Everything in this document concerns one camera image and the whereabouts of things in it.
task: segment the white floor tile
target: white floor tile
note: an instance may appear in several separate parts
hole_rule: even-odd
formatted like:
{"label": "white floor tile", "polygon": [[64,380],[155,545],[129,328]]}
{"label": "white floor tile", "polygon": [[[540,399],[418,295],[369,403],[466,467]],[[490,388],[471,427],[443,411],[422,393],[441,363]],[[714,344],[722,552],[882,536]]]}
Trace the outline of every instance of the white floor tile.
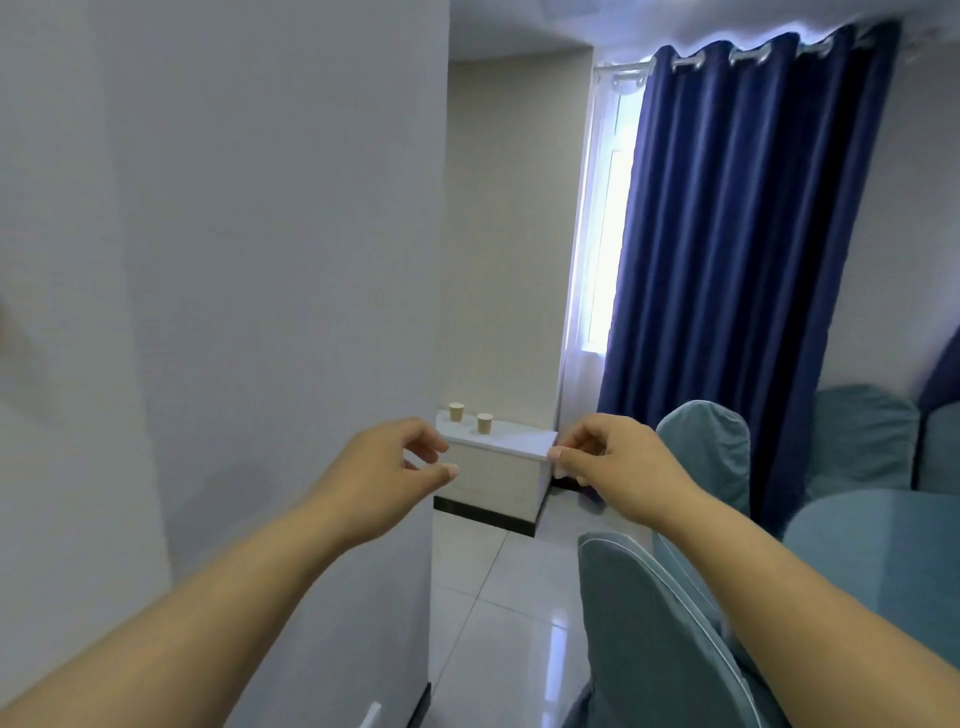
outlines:
{"label": "white floor tile", "polygon": [[436,690],[475,597],[434,585],[430,594],[430,682]]}
{"label": "white floor tile", "polygon": [[558,728],[589,679],[582,628],[478,601],[424,728]]}
{"label": "white floor tile", "polygon": [[434,584],[477,596],[506,535],[502,528],[434,511]]}
{"label": "white floor tile", "polygon": [[582,628],[576,542],[507,534],[480,598],[561,627]]}
{"label": "white floor tile", "polygon": [[540,516],[537,538],[576,546],[577,538],[591,531],[625,533],[648,550],[653,538],[649,528],[627,521],[610,507],[598,512],[596,506],[577,493],[551,489]]}

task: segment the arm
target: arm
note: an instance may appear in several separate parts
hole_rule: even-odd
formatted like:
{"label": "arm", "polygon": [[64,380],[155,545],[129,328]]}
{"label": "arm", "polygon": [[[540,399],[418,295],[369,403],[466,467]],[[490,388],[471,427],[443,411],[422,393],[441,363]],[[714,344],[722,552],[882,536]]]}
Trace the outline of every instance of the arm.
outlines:
{"label": "arm", "polygon": [[447,445],[422,420],[354,437],[297,508],[53,672],[0,713],[0,728],[209,728],[226,721],[313,582],[456,476],[416,471]]}
{"label": "arm", "polygon": [[960,725],[960,672],[701,490],[649,427],[596,415],[551,458],[677,545],[796,728]]}

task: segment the wrist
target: wrist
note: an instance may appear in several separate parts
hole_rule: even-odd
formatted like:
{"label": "wrist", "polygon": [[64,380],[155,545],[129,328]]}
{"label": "wrist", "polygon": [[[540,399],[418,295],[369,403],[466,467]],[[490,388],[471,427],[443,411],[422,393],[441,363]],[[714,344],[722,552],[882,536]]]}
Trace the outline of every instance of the wrist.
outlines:
{"label": "wrist", "polygon": [[669,541],[676,544],[682,541],[687,532],[696,530],[698,522],[715,507],[722,505],[719,500],[692,484],[689,488],[678,488],[670,502],[661,509],[650,526]]}
{"label": "wrist", "polygon": [[301,503],[268,526],[284,543],[291,563],[311,582],[349,549],[332,509],[318,506]]}

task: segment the white cabinet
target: white cabinet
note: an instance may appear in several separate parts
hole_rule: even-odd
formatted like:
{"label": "white cabinet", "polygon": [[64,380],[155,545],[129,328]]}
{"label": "white cabinet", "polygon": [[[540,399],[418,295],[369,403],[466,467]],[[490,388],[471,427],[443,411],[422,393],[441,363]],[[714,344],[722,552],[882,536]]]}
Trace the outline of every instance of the white cabinet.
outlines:
{"label": "white cabinet", "polygon": [[532,536],[550,484],[546,452],[557,433],[494,421],[491,434],[481,435],[475,418],[452,423],[445,411],[437,429],[450,443],[443,460],[460,466],[460,476],[437,493],[435,507]]}

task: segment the forearm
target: forearm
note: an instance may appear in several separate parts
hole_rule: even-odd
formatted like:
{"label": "forearm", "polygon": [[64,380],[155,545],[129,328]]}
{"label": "forearm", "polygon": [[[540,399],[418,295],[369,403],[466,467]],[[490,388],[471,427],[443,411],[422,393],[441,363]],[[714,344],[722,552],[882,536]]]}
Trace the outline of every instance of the forearm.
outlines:
{"label": "forearm", "polygon": [[657,528],[719,600],[796,728],[960,724],[960,673],[706,494]]}
{"label": "forearm", "polygon": [[92,645],[0,713],[2,728],[222,725],[313,581],[332,528],[294,511]]}

